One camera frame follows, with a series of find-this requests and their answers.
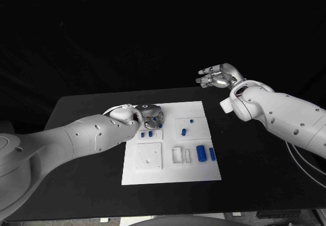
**screw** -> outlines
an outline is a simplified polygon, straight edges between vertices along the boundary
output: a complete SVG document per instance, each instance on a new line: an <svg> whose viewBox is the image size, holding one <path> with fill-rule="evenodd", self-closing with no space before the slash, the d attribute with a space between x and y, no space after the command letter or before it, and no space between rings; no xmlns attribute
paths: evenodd
<svg viewBox="0 0 326 226"><path fill-rule="evenodd" d="M23 152L23 149L20 147L15 147L14 150Z"/></svg>

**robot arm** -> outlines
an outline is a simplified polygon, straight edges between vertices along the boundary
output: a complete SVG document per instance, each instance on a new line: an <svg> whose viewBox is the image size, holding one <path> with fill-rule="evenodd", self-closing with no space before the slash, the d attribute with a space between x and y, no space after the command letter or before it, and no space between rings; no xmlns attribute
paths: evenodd
<svg viewBox="0 0 326 226"><path fill-rule="evenodd" d="M258 120L268 132L326 158L326 110L310 102L275 93L263 83L243 79L230 64L198 71L201 87L227 87L229 97L220 102L224 113L235 112L243 121Z"/></svg>
<svg viewBox="0 0 326 226"><path fill-rule="evenodd" d="M72 159L99 153L132 139L141 124L162 123L155 105L121 105L103 115L43 132L0 134L0 220L23 205L47 173Z"/></svg>

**blue block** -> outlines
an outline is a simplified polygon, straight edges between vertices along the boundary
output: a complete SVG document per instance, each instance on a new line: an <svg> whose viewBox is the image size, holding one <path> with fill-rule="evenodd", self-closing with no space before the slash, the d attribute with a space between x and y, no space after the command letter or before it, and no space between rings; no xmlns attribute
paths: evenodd
<svg viewBox="0 0 326 226"><path fill-rule="evenodd" d="M203 145L196 146L196 149L197 149L197 161L203 162L207 160Z"/></svg>
<svg viewBox="0 0 326 226"><path fill-rule="evenodd" d="M211 147L209 148L209 153L210 153L211 161L214 161L214 154L213 154L213 149L211 149Z"/></svg>

